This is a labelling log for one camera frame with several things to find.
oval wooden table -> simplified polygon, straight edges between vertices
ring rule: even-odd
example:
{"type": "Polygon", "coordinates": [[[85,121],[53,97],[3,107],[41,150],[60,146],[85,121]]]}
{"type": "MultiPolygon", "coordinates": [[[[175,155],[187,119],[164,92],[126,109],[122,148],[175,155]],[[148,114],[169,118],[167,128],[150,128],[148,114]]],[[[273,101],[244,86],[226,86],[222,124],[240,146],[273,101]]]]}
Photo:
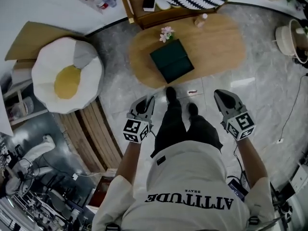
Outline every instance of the oval wooden table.
{"type": "Polygon", "coordinates": [[[152,88],[179,84],[188,80],[237,68],[245,59],[245,45],[237,24],[223,14],[209,14],[204,27],[197,28],[195,18],[185,18],[139,32],[129,48],[130,65],[137,79],[152,88]],[[161,28],[175,30],[194,66],[194,70],[167,84],[150,57],[164,45],[159,41],[161,28]]]}

yellow yolk cushion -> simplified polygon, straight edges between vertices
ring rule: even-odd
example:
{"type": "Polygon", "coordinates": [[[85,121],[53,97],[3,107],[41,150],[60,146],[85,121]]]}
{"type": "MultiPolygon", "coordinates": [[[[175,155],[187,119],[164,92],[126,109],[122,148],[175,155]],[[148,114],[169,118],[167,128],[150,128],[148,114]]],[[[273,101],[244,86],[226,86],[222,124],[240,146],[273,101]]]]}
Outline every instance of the yellow yolk cushion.
{"type": "Polygon", "coordinates": [[[70,65],[62,69],[54,82],[54,92],[59,98],[71,99],[77,92],[80,83],[81,69],[70,65]]]}

white t-shirt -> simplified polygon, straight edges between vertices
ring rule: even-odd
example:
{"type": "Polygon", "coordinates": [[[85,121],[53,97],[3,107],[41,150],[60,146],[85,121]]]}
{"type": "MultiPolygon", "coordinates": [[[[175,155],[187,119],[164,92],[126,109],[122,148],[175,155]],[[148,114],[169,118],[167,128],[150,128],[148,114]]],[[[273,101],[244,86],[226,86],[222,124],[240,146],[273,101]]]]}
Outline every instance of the white t-shirt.
{"type": "Polygon", "coordinates": [[[245,203],[226,178],[217,148],[196,141],[172,145],[155,156],[144,196],[134,199],[122,176],[111,182],[92,231],[109,223],[121,230],[242,231],[274,219],[268,178],[254,185],[245,203]]]}

marble floor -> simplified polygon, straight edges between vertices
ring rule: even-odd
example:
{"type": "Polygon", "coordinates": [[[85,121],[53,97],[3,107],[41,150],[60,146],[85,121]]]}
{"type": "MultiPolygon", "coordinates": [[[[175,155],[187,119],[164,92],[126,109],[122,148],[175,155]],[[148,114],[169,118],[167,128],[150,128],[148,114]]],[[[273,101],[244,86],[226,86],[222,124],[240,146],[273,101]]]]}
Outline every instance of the marble floor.
{"type": "MultiPolygon", "coordinates": [[[[286,25],[290,17],[242,5],[225,5],[219,13],[229,15],[238,23],[246,44],[246,59],[237,69],[175,86],[178,98],[183,110],[188,102],[195,102],[199,113],[217,129],[224,145],[221,152],[228,174],[239,176],[240,167],[233,156],[236,145],[220,124],[222,116],[215,104],[213,92],[215,89],[226,89],[238,94],[257,124],[250,139],[262,157],[274,187],[282,186],[293,174],[308,144],[308,78],[305,77],[291,118],[283,131],[283,143],[276,143],[294,103],[300,77],[308,72],[294,64],[292,58],[282,55],[273,41],[275,28],[286,25]]],[[[122,134],[126,113],[137,98],[156,94],[153,115],[155,134],[167,110],[163,88],[154,90],[141,84],[130,68],[128,46],[139,31],[138,26],[125,21],[91,37],[105,66],[101,103],[123,152],[128,144],[122,134]]],[[[186,112],[183,112],[183,121],[188,127],[186,112]]],[[[138,193],[145,190],[153,149],[154,136],[149,134],[141,146],[134,186],[138,193]]]]}

green box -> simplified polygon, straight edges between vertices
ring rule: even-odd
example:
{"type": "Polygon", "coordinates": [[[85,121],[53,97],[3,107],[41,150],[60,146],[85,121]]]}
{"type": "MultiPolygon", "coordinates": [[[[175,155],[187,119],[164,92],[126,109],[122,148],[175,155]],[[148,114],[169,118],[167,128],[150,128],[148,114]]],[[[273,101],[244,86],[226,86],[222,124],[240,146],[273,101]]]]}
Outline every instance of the green box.
{"type": "Polygon", "coordinates": [[[150,56],[167,83],[194,69],[179,39],[155,50],[150,56]]]}

